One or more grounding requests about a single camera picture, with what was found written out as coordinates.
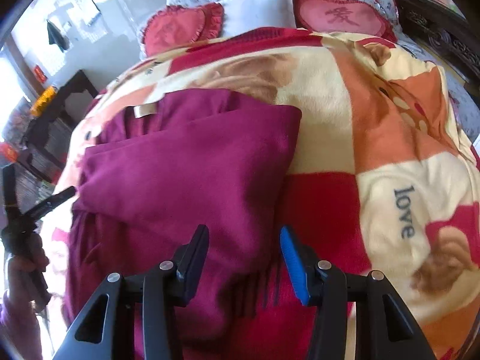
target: red heart pillow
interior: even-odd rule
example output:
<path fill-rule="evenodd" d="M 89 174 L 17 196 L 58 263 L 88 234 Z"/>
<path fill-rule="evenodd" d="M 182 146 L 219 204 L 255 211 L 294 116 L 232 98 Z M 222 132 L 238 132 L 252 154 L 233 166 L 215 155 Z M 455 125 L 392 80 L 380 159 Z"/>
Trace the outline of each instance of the red heart pillow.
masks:
<path fill-rule="evenodd" d="M 166 7 L 148 20 L 141 42 L 146 55 L 153 56 L 197 40 L 218 37 L 222 21 L 223 7 L 220 4 L 196 8 Z"/>
<path fill-rule="evenodd" d="M 356 32 L 396 42 L 392 26 L 373 7 L 359 0 L 294 0 L 295 17 L 317 32 Z"/>

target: red sign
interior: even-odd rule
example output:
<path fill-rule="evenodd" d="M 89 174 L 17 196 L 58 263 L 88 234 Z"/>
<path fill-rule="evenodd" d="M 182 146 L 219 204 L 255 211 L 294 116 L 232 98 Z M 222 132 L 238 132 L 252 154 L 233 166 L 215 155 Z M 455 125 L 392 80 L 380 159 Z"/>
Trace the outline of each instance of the red sign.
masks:
<path fill-rule="evenodd" d="M 18 157 L 16 150 L 6 142 L 0 142 L 0 154 L 10 162 L 15 162 Z"/>
<path fill-rule="evenodd" d="M 33 69 L 33 73 L 35 74 L 35 77 L 37 77 L 37 80 L 40 81 L 41 84 L 45 84 L 46 81 L 48 80 L 42 68 L 38 65 L 35 65 Z"/>

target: white pillow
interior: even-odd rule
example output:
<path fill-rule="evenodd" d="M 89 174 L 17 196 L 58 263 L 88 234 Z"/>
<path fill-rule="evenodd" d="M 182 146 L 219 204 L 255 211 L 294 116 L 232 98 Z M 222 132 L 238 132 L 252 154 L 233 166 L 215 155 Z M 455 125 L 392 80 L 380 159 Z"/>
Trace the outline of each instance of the white pillow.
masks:
<path fill-rule="evenodd" d="M 473 143 L 473 147 L 475 148 L 475 151 L 477 152 L 477 154 L 480 155 L 480 135 L 477 137 L 477 139 Z"/>
<path fill-rule="evenodd" d="M 221 36 L 236 36 L 260 27 L 296 28 L 293 0 L 221 0 Z"/>

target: black handheld tool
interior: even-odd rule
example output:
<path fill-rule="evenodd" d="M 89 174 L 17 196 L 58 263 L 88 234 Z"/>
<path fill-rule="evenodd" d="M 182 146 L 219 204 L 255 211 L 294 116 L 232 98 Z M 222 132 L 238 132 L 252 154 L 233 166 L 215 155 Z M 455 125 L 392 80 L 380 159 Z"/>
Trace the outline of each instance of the black handheld tool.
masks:
<path fill-rule="evenodd" d="M 142 304 L 145 360 L 182 360 L 174 307 L 195 296 L 209 245 L 199 225 L 191 241 L 145 274 L 109 274 L 82 308 L 54 360 L 134 358 L 134 305 Z"/>
<path fill-rule="evenodd" d="M 50 196 L 38 205 L 22 214 L 18 208 L 16 196 L 16 181 L 14 164 L 3 168 L 3 195 L 5 200 L 5 211 L 7 214 L 7 226 L 0 232 L 0 237 L 6 253 L 15 256 L 23 256 L 32 259 L 32 252 L 29 247 L 29 239 L 37 229 L 37 221 L 43 218 L 50 211 L 75 195 L 75 188 L 69 187 L 57 195 Z M 23 285 L 35 301 L 35 311 L 44 311 L 51 295 L 47 291 L 47 284 L 43 274 L 39 270 L 25 274 L 22 277 Z"/>
<path fill-rule="evenodd" d="M 343 360 L 347 302 L 356 302 L 355 360 L 435 360 L 417 321 L 385 275 L 345 274 L 321 260 L 285 226 L 280 246 L 295 295 L 317 313 L 307 360 Z"/>

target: carved wooden bed frame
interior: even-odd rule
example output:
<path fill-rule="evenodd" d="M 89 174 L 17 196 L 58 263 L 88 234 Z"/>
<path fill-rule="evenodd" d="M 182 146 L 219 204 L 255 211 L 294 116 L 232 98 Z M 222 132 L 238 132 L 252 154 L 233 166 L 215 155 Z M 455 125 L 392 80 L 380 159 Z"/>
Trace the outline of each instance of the carved wooden bed frame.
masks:
<path fill-rule="evenodd" d="M 480 40 L 463 17 L 433 0 L 395 0 L 405 34 L 430 44 L 466 78 L 465 89 L 480 108 Z"/>

